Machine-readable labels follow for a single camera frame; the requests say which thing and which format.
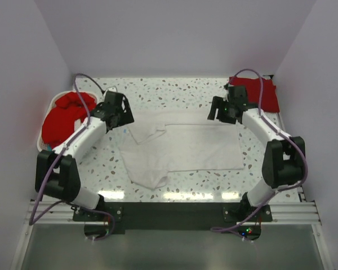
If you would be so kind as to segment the white t shirt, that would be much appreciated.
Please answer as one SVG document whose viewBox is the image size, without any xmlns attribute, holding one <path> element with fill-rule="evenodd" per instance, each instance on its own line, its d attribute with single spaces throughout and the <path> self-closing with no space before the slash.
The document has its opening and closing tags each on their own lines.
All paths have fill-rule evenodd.
<svg viewBox="0 0 338 270">
<path fill-rule="evenodd" d="M 170 172 L 243 169 L 237 127 L 202 109 L 139 111 L 119 151 L 130 180 L 151 190 Z"/>
</svg>

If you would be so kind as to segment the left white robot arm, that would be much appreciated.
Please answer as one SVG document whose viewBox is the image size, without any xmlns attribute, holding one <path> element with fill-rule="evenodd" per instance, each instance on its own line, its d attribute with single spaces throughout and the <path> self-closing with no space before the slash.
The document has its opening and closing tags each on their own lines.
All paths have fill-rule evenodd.
<svg viewBox="0 0 338 270">
<path fill-rule="evenodd" d="M 62 144 L 53 150 L 42 150 L 37 156 L 35 203 L 44 195 L 86 208 L 93 221 L 105 215 L 102 198 L 81 184 L 79 161 L 90 148 L 110 130 L 134 122 L 129 101 L 123 93 L 106 91 L 104 100 L 96 105 L 83 124 Z"/>
</svg>

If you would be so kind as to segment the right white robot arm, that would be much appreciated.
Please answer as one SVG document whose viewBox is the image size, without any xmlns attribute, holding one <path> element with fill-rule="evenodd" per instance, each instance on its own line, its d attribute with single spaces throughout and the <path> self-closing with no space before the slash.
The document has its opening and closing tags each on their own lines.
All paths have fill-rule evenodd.
<svg viewBox="0 0 338 270">
<path fill-rule="evenodd" d="M 254 220 L 259 207 L 276 194 L 295 188 L 308 175 L 305 142 L 281 130 L 259 108 L 248 100 L 246 87 L 224 85 L 225 97 L 212 99 L 209 120 L 222 123 L 240 123 L 248 128 L 265 146 L 261 167 L 262 177 L 256 186 L 241 199 L 240 215 L 246 221 Z"/>
</svg>

